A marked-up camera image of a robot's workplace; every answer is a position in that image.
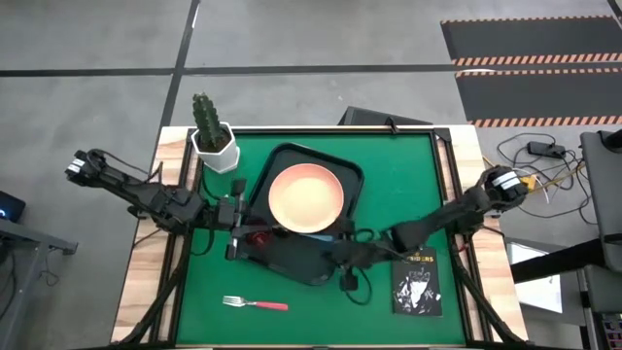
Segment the round plate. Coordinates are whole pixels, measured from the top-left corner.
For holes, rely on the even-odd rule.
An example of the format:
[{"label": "round plate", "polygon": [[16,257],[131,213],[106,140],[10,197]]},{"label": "round plate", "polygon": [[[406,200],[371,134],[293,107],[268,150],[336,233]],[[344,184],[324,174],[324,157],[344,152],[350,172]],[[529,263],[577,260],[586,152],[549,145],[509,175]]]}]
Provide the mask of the round plate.
[{"label": "round plate", "polygon": [[343,208],[343,188],[323,166],[303,163],[283,170],[270,186],[270,211],[284,228],[318,232],[332,224]]}]

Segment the power adapter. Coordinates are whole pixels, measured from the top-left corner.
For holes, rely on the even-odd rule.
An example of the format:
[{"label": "power adapter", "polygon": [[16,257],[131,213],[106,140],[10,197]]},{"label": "power adapter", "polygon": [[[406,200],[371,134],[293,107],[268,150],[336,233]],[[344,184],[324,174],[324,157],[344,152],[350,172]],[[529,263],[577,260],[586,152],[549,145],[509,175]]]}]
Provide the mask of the power adapter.
[{"label": "power adapter", "polygon": [[533,156],[563,159],[566,155],[566,147],[555,144],[530,141],[527,144],[527,153]]}]

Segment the potted cactus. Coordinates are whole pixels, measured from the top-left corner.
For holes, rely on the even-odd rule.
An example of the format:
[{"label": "potted cactus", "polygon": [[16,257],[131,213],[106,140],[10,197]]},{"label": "potted cactus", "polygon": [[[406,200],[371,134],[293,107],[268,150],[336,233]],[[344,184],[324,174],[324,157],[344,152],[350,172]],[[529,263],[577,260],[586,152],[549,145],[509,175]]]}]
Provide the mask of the potted cactus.
[{"label": "potted cactus", "polygon": [[197,131],[192,135],[194,150],[205,165],[219,174],[237,167],[240,149],[228,122],[219,122],[218,113],[205,93],[192,97],[192,113]]}]

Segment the book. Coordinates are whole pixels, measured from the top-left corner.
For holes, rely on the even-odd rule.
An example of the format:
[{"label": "book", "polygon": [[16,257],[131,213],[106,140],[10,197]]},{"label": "book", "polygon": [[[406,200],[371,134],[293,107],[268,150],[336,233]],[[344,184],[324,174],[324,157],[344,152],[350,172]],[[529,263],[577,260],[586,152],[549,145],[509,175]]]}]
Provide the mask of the book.
[{"label": "book", "polygon": [[408,260],[392,262],[394,313],[442,316],[436,250],[423,248],[409,256]]}]

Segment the fork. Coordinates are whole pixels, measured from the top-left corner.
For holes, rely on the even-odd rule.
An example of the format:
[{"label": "fork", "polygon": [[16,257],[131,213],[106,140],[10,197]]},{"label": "fork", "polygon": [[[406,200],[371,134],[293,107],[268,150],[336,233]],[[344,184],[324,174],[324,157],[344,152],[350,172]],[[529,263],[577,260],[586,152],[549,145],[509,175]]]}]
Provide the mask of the fork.
[{"label": "fork", "polygon": [[246,305],[252,305],[256,307],[269,308],[279,311],[287,311],[289,309],[287,304],[280,302],[268,302],[268,301],[247,301],[243,297],[224,296],[223,304],[235,307],[242,307]]}]

